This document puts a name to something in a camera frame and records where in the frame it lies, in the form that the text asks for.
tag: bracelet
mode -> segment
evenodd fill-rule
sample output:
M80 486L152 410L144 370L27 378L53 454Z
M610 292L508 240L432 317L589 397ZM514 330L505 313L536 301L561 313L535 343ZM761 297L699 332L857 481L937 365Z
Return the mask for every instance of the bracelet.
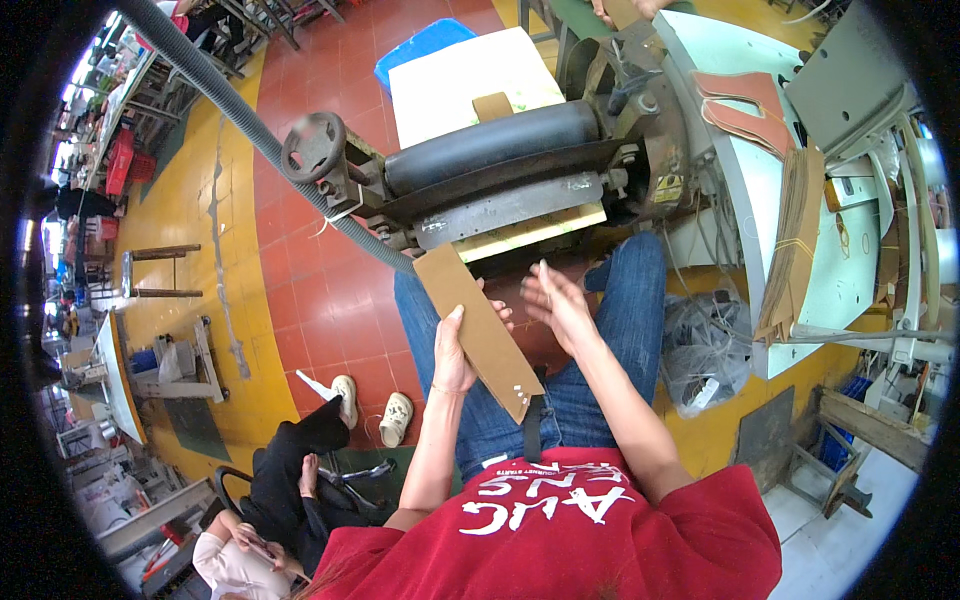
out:
M431 390L436 390L436 391L440 392L441 394L450 394L451 396L466 396L466 395L467 395L466 392L454 392L453 390L445 390L445 389L443 389L443 388L438 388L438 387L435 386L433 383L430 384L430 389L431 389Z

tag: black chair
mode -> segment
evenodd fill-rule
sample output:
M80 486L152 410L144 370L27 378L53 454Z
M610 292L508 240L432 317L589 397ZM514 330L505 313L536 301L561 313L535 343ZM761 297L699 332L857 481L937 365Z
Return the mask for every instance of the black chair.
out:
M264 452L266 452L264 448L258 448L253 453L254 471L257 471L257 465L259 464L260 460L262 460ZM394 459L388 458L374 468L359 470L353 473L342 473L340 471L340 464L337 461L337 455L335 452L328 452L325 455L325 458L330 465L330 469L324 467L317 468L317 472L320 475L320 477L317 479L317 493L319 499L339 509L352 511L355 513L360 513L361 510L383 510L384 503L370 502L370 500L355 490L349 482L364 479L377 479L393 472L393 470L396 468L396 461ZM236 503L233 502L232 498L230 498L229 494L227 493L227 489L224 487L224 477L227 475L232 475L239 479L243 479L248 483L253 481L253 477L242 470L228 467L226 465L217 467L213 472L213 489L216 491L220 501L224 503L224 506L234 511L236 514L242 515L243 513L239 508L237 508Z

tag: black rubber roller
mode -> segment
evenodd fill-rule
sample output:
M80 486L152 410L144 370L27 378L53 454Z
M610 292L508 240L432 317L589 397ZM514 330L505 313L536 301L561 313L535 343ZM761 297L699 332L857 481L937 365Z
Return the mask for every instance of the black rubber roller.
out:
M593 110L583 100L493 119L387 156L387 184L398 197L498 162L597 141Z

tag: stack of leather pieces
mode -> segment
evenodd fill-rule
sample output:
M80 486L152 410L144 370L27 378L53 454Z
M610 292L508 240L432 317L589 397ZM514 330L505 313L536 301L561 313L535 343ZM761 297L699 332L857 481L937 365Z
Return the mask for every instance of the stack of leather pieces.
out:
M702 71L690 71L690 74L704 97L701 114L708 123L754 142L780 160L794 148L772 75L761 72L717 75ZM760 116L721 104L717 102L719 99L749 102L759 108Z
M806 148L787 150L777 245L754 331L754 339L767 347L776 339L789 339L804 307L817 248L824 181L824 155L812 140L807 139Z

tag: smartphone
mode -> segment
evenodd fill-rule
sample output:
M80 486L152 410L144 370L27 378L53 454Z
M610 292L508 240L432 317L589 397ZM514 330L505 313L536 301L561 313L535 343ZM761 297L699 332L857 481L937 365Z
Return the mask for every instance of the smartphone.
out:
M267 542L261 538L251 538L250 548L271 563L276 560L276 555L267 548Z

